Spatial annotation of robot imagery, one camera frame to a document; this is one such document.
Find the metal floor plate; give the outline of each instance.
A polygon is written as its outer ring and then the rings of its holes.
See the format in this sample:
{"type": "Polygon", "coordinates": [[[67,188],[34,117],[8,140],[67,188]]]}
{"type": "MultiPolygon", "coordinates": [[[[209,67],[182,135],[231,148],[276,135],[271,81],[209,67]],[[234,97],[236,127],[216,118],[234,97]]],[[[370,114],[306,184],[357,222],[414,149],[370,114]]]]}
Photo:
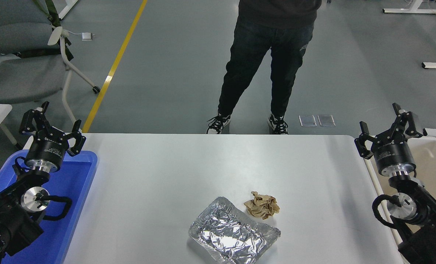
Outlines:
{"type": "Polygon", "coordinates": [[[335,127],[334,118],[332,115],[317,115],[321,127],[335,127]]]}
{"type": "Polygon", "coordinates": [[[302,127],[317,127],[314,115],[299,115],[302,127]]]}

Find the chair wheel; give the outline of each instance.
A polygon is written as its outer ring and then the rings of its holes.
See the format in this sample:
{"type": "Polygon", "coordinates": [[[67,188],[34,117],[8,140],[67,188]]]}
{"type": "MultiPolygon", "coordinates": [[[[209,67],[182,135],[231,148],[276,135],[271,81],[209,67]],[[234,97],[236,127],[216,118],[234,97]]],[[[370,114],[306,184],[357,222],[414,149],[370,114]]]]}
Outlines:
{"type": "Polygon", "coordinates": [[[92,91],[97,95],[101,91],[101,89],[98,86],[95,86],[92,88],[92,91]]]}

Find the chair leg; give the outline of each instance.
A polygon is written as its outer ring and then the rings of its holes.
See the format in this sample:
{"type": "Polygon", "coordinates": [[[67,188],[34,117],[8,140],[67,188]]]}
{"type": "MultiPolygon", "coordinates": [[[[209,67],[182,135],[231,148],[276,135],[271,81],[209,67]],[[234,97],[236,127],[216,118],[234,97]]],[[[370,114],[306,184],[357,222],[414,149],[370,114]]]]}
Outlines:
{"type": "Polygon", "coordinates": [[[8,137],[11,144],[13,144],[19,150],[21,150],[23,148],[22,145],[19,144],[17,142],[17,140],[15,140],[15,137],[12,135],[12,133],[10,132],[10,130],[8,129],[8,127],[5,124],[1,123],[0,128],[1,128],[1,130],[3,130],[3,133],[6,135],[6,137],[8,137]]]}
{"type": "Polygon", "coordinates": [[[62,103],[63,103],[63,107],[65,107],[65,110],[66,110],[68,116],[70,117],[70,120],[74,123],[74,122],[76,122],[76,118],[74,117],[74,114],[71,111],[71,108],[68,105],[68,101],[66,99],[66,95],[68,93],[68,89],[70,88],[70,83],[71,83],[72,75],[73,75],[73,71],[69,70],[68,71],[68,75],[67,75],[67,77],[65,79],[65,84],[63,85],[62,103]]]}
{"type": "Polygon", "coordinates": [[[95,94],[98,94],[101,89],[96,86],[94,84],[94,82],[92,82],[86,75],[84,75],[84,73],[82,73],[76,66],[74,66],[66,57],[66,52],[65,52],[65,37],[60,37],[60,47],[61,47],[61,54],[62,54],[62,58],[63,61],[65,62],[65,64],[70,68],[70,70],[74,70],[74,72],[76,74],[78,74],[84,81],[86,81],[91,87],[92,87],[92,91],[95,94]]]}

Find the dark sweatshirt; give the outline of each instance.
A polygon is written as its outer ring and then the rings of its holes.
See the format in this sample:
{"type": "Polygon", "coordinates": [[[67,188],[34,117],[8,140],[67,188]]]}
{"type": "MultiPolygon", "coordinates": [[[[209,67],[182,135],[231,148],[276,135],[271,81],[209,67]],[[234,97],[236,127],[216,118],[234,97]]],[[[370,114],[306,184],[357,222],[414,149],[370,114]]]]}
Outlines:
{"type": "Polygon", "coordinates": [[[240,0],[239,15],[267,27],[288,29],[310,25],[322,0],[240,0]]]}

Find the yellow floor line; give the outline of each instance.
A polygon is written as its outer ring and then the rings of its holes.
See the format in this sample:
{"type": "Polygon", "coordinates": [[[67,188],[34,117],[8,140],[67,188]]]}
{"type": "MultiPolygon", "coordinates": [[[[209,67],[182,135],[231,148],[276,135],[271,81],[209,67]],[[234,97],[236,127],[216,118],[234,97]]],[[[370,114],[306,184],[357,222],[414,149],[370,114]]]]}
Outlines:
{"type": "Polygon", "coordinates": [[[128,46],[128,43],[130,41],[131,35],[135,31],[139,17],[141,17],[141,13],[143,13],[143,10],[144,10],[147,2],[148,2],[148,0],[143,0],[143,2],[141,3],[141,6],[139,7],[138,13],[136,13],[135,19],[131,23],[130,29],[127,33],[127,36],[125,37],[124,43],[122,44],[122,47],[120,48],[119,53],[117,54],[117,57],[114,60],[114,64],[112,64],[112,67],[109,71],[109,75],[107,75],[105,82],[102,85],[101,92],[99,92],[99,95],[97,95],[96,102],[94,102],[94,105],[92,106],[91,112],[89,112],[89,115],[87,116],[86,122],[84,123],[84,126],[82,128],[83,133],[89,132],[89,128],[92,125],[92,121],[94,120],[94,117],[97,114],[97,110],[99,110],[99,106],[102,103],[102,99],[104,99],[104,95],[106,94],[107,89],[109,88],[110,82],[112,81],[112,78],[114,77],[115,71],[117,70],[117,66],[120,63],[120,60],[122,60],[125,49],[128,46]]]}

